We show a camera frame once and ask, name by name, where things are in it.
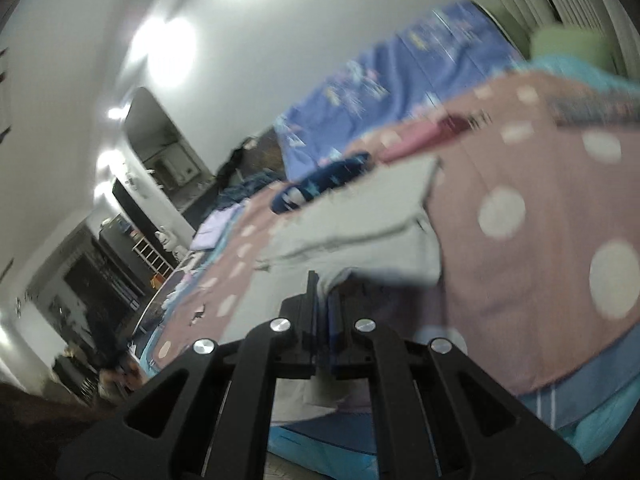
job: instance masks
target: gray cloth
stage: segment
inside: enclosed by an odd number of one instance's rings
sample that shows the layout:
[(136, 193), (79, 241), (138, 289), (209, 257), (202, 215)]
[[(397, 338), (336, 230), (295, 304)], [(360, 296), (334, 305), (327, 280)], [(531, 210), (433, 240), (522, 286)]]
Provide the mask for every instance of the gray cloth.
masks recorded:
[[(256, 324), (277, 317), (285, 298), (304, 293), (310, 270), (319, 275), (321, 301), (351, 273), (387, 285), (434, 285), (440, 245), (423, 203), (437, 169), (431, 155), (380, 166), (305, 207), (261, 253), (221, 342), (243, 338)], [(272, 421), (331, 413), (348, 393), (326, 378), (302, 385), (281, 380)]]
[(423, 203), (437, 169), (432, 155), (377, 167), (295, 217), (258, 265), (275, 274), (315, 270), (321, 301), (351, 273), (387, 285), (433, 285), (440, 245)]

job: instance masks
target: blue blanket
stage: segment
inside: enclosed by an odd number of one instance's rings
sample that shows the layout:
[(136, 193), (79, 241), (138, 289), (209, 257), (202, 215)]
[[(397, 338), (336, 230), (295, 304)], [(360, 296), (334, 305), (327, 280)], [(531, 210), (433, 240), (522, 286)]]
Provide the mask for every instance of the blue blanket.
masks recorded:
[(287, 178), (299, 180), (369, 130), (422, 115), (521, 59), (472, 2), (432, 10), (276, 120)]

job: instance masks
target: wall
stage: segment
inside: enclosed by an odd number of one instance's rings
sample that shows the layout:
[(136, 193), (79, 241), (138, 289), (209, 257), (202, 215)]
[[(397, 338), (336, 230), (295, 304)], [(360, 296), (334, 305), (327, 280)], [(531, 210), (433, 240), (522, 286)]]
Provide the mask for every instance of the wall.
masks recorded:
[(113, 174), (123, 183), (127, 179), (126, 172), (132, 174), (136, 189), (129, 186), (127, 190), (140, 209), (157, 227), (166, 227), (178, 237), (182, 245), (188, 247), (194, 235), (193, 228), (178, 213), (153, 177), (146, 172), (146, 168), (133, 151), (129, 141), (123, 136), (115, 147), (123, 155), (124, 164), (113, 168)]
[(0, 216), (0, 266), (16, 258), (0, 303), (28, 283), (33, 269), (24, 267), (34, 251), (92, 208), (95, 152), (106, 134), (96, 103), (110, 57), (120, 49), (119, 66), (126, 54), (127, 22), (132, 34), (150, 1), (22, 0), (0, 36), (9, 48), (13, 121), (0, 146), (0, 203), (10, 205)]
[[(184, 82), (144, 85), (215, 172), (229, 151), (377, 40), (452, 0), (186, 0), (196, 51)], [(495, 3), (495, 0), (480, 0)]]
[(23, 305), (22, 316), (15, 322), (15, 328), (47, 367), (53, 365), (53, 361), (66, 347), (65, 341), (34, 303), (29, 302)]

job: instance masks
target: blue patterned fabric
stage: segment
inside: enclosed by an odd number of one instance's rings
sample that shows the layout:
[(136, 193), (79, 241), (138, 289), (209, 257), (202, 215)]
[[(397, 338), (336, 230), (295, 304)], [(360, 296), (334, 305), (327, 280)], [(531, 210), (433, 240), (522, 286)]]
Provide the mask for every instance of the blue patterned fabric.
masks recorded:
[(421, 115), (522, 60), (472, 2), (431, 11), (327, 78), (274, 127), (289, 180), (373, 128)]
[(295, 211), (313, 202), (325, 191), (344, 186), (367, 173), (367, 161), (370, 156), (367, 152), (356, 153), (346, 160), (337, 160), (314, 171), (300, 182), (291, 184), (279, 192), (271, 202), (271, 210), (278, 215)]

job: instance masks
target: ceiling light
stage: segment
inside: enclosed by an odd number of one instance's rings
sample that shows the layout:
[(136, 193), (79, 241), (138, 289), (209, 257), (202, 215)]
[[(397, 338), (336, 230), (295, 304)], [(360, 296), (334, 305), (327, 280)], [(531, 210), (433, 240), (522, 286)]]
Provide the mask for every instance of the ceiling light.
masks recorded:
[(129, 115), (129, 110), (131, 109), (131, 105), (125, 105), (122, 108), (111, 108), (107, 112), (107, 117), (113, 119), (114, 121), (122, 121), (127, 118)]
[(98, 199), (103, 195), (111, 193), (111, 182), (104, 181), (98, 184), (94, 189), (94, 198)]
[(102, 152), (95, 163), (98, 170), (109, 168), (111, 173), (118, 176), (118, 170), (125, 163), (124, 155), (119, 150)]
[(196, 54), (193, 27), (181, 18), (166, 24), (159, 41), (151, 47), (148, 67), (160, 86), (179, 85), (187, 77)]
[(140, 25), (133, 40), (131, 40), (130, 58), (139, 61), (147, 56), (152, 47), (160, 41), (164, 22), (159, 18), (150, 18)]

